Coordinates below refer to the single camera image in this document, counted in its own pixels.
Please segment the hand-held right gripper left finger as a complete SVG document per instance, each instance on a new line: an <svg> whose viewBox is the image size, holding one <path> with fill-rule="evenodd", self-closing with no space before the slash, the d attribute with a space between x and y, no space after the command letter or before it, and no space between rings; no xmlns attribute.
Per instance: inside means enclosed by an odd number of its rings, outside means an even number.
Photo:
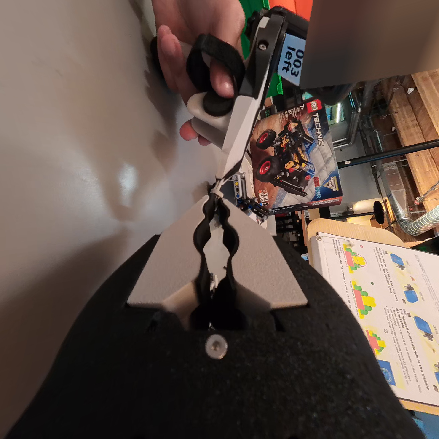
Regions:
<svg viewBox="0 0 439 439"><path fill-rule="evenodd" d="M204 247L211 239L210 223L215 196L205 195L159 236L127 304L175 314L184 329L199 306L197 279L201 274L209 288L210 277Z"/></svg>

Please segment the person's left hand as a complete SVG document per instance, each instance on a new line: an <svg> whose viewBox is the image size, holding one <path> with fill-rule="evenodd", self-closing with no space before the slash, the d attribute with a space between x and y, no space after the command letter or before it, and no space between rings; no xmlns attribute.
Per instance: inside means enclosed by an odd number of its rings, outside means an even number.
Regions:
<svg viewBox="0 0 439 439"><path fill-rule="evenodd" d="M192 46L200 34L211 34L233 46L243 57L241 34L246 20L240 1L155 0L152 8L164 80L184 104L198 90L188 77L180 42Z"/></svg>

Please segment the green plastic bin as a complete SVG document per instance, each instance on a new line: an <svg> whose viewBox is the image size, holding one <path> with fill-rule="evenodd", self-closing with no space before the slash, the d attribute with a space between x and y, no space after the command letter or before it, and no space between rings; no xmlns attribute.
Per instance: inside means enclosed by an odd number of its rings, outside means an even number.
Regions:
<svg viewBox="0 0 439 439"><path fill-rule="evenodd" d="M253 12L260 11L263 8L270 9L270 3L268 0L241 0L241 6L245 14L245 20L248 20ZM241 46L243 57L246 60L250 53L250 31L247 31L247 24L244 25L244 30L241 33ZM274 97L283 95L283 86L281 77L274 73L268 89L267 97Z"/></svg>

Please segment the blue plastic bin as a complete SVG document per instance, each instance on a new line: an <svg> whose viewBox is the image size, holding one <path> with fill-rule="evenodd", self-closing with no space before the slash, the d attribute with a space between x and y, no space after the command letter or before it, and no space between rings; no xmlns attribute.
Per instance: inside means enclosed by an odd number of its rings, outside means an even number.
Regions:
<svg viewBox="0 0 439 439"><path fill-rule="evenodd" d="M419 411L412 411L412 419L422 431L426 439L439 438L439 416L426 414Z"/></svg>

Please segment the printed toy truck box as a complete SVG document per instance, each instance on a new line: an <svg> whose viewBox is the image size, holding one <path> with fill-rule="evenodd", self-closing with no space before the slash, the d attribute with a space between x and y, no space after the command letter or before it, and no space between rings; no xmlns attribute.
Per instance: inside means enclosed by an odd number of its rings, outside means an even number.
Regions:
<svg viewBox="0 0 439 439"><path fill-rule="evenodd" d="M343 189L321 100L260 118L249 140L255 195L272 214L338 206Z"/></svg>

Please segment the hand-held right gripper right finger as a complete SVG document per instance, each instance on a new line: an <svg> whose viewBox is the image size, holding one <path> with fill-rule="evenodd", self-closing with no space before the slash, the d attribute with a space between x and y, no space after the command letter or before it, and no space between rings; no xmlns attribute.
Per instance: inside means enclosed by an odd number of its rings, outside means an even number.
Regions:
<svg viewBox="0 0 439 439"><path fill-rule="evenodd" d="M218 200L230 256L218 304L241 312L305 306L308 301L273 236L228 200Z"/></svg>

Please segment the black metal pole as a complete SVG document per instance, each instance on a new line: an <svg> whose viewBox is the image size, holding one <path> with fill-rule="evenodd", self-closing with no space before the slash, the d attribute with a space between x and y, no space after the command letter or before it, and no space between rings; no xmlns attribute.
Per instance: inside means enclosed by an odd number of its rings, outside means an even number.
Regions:
<svg viewBox="0 0 439 439"><path fill-rule="evenodd" d="M386 158L392 158L400 155L409 155L412 153L416 153L419 151L425 151L429 149L433 149L439 146L439 140L430 140L426 142L422 142L415 145L410 145L406 147L402 147L399 149L391 150L391 151L382 151L374 154L364 155L356 158L351 158L348 160L343 160L337 162L337 166L339 169L347 168L351 166L357 166L369 162L381 161Z"/></svg>

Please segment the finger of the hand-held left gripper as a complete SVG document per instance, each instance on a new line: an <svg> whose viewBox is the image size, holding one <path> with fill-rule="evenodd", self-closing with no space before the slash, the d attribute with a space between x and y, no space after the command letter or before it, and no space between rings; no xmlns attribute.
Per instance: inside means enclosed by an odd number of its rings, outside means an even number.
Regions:
<svg viewBox="0 0 439 439"><path fill-rule="evenodd" d="M237 94L234 99L217 167L217 182L228 179L241 166L266 93L267 81L268 73L265 73L262 78L262 86L260 91L256 93L256 97Z"/></svg>

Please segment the silver flexible duct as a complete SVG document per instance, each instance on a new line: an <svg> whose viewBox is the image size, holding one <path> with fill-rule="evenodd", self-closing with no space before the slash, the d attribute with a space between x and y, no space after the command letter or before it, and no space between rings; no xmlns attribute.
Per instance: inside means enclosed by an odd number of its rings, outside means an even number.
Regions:
<svg viewBox="0 0 439 439"><path fill-rule="evenodd" d="M395 214L396 221L399 224L402 231L408 235L417 237L426 233L439 225L439 207L428 211L423 216L416 220L410 219L402 210L400 205L396 203L392 210Z"/></svg>

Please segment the orange plastic bin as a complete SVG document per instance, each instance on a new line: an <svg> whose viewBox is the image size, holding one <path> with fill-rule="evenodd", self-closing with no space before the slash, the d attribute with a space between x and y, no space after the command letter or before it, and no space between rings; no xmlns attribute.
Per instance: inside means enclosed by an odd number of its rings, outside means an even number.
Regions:
<svg viewBox="0 0 439 439"><path fill-rule="evenodd" d="M270 8L279 6L290 10L291 12L310 18L313 0L269 0Z"/></svg>

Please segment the partly built toy vehicle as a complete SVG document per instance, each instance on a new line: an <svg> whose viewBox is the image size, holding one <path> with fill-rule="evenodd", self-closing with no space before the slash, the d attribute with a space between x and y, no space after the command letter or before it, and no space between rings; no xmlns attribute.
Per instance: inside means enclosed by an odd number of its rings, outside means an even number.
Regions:
<svg viewBox="0 0 439 439"><path fill-rule="evenodd" d="M237 207L258 224L262 225L270 216L270 210L258 198L252 197L246 187L246 174L234 173L221 187L223 198Z"/></svg>

